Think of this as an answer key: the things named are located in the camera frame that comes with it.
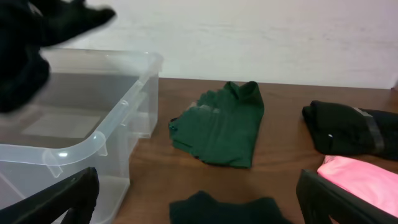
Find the dark green shirt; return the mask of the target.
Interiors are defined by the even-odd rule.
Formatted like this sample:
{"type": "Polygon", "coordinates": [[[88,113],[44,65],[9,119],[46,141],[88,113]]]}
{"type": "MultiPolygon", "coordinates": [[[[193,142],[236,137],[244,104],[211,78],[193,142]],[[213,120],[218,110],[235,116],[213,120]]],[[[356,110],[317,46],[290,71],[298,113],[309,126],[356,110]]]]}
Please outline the dark green shirt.
{"type": "Polygon", "coordinates": [[[264,115],[257,82],[209,90],[169,122],[173,147],[205,164],[249,169],[264,115]]]}

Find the dark navy garment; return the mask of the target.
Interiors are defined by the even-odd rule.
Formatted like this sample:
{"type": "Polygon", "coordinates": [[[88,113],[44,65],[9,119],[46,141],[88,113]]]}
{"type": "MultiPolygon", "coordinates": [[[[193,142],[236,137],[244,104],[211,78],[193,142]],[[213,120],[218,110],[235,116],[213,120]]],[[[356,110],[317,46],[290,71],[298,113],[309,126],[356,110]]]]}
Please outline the dark navy garment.
{"type": "Polygon", "coordinates": [[[273,198],[225,203],[204,191],[170,203],[169,218],[173,224],[291,224],[273,198]]]}

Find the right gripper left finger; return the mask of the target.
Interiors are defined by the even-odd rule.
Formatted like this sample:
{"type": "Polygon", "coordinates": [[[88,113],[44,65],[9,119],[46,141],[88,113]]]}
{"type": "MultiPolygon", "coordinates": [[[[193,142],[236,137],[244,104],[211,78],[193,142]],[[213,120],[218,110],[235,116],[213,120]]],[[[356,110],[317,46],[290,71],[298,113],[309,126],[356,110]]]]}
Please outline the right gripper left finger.
{"type": "Polygon", "coordinates": [[[87,167],[76,174],[1,210],[2,224],[89,224],[100,191],[97,170],[87,167]]]}

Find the large black garment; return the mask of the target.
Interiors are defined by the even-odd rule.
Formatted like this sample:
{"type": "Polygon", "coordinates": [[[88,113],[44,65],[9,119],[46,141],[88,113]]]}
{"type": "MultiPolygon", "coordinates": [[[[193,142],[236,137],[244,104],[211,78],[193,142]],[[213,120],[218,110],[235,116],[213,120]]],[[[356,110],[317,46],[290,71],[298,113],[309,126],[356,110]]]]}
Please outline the large black garment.
{"type": "Polygon", "coordinates": [[[1,0],[1,112],[26,105],[47,83],[50,65],[43,47],[62,44],[116,16],[85,0],[1,0]]]}

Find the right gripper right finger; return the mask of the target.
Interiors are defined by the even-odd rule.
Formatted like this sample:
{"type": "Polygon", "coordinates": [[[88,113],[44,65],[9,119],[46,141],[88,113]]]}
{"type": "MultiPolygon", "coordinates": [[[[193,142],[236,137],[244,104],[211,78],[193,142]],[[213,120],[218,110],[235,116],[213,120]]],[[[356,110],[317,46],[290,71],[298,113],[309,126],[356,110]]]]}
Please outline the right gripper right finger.
{"type": "Polygon", "coordinates": [[[296,195],[306,224],[397,224],[397,217],[310,170],[302,170],[296,195]]]}

